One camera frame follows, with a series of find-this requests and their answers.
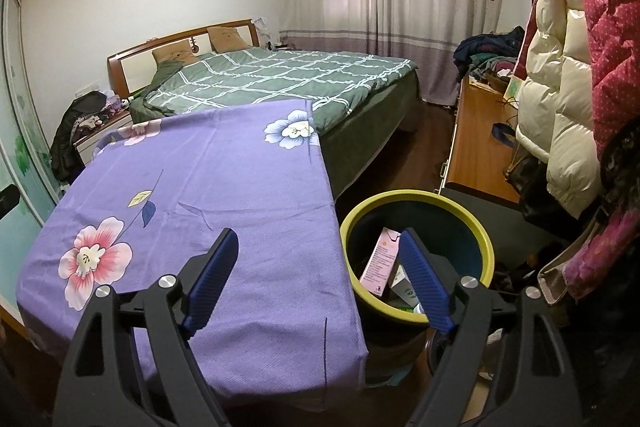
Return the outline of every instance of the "bedside drawer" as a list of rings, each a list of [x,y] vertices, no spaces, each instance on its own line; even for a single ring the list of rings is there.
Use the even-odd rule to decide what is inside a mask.
[[[105,136],[106,134],[109,134],[111,131],[119,129],[120,127],[125,127],[127,125],[132,125],[132,124],[133,124],[133,121],[131,120],[131,115],[127,114],[127,116],[120,118],[118,121],[115,121],[111,125],[107,124],[105,127],[100,129],[100,131],[98,131],[95,134],[92,134],[85,141],[81,142],[76,147],[76,149],[78,149],[78,152],[80,153],[82,162],[85,165],[89,165],[89,163],[91,163],[91,160],[94,156],[95,145],[100,141],[100,139],[103,136]]]

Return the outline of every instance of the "power outlet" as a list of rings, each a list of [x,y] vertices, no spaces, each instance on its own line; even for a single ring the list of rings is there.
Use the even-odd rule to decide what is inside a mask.
[[[76,98],[80,98],[81,96],[86,95],[88,92],[98,91],[98,90],[100,90],[100,82],[94,82],[93,84],[89,84],[88,86],[77,90],[76,91]]]

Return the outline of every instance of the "pillow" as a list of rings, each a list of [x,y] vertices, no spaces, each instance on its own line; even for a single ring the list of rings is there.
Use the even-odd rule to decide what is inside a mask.
[[[189,64],[195,64],[199,60],[191,51],[189,41],[167,44],[161,48],[154,49],[151,54],[154,56],[156,64],[166,60],[177,60],[188,66]]]
[[[216,53],[239,52],[248,50],[251,46],[244,42],[236,28],[211,26],[207,28],[211,49]]]

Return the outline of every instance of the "pink box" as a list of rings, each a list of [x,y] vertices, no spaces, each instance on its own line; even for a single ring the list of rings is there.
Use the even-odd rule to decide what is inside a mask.
[[[387,228],[382,229],[378,243],[369,258],[360,283],[373,295],[382,296],[391,270],[398,256],[400,234]]]

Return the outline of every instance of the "sliding wardrobe door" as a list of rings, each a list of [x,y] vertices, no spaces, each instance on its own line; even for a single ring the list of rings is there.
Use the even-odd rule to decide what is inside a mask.
[[[29,152],[33,160],[33,168],[51,198],[58,202],[60,182],[55,179],[51,170],[49,148],[36,115],[24,67],[22,34],[20,31],[20,3],[18,0],[4,0],[2,9],[2,47],[9,97],[24,138],[24,147]]]
[[[0,54],[0,306],[20,321],[15,300],[18,274],[55,202],[20,131],[5,71]]]

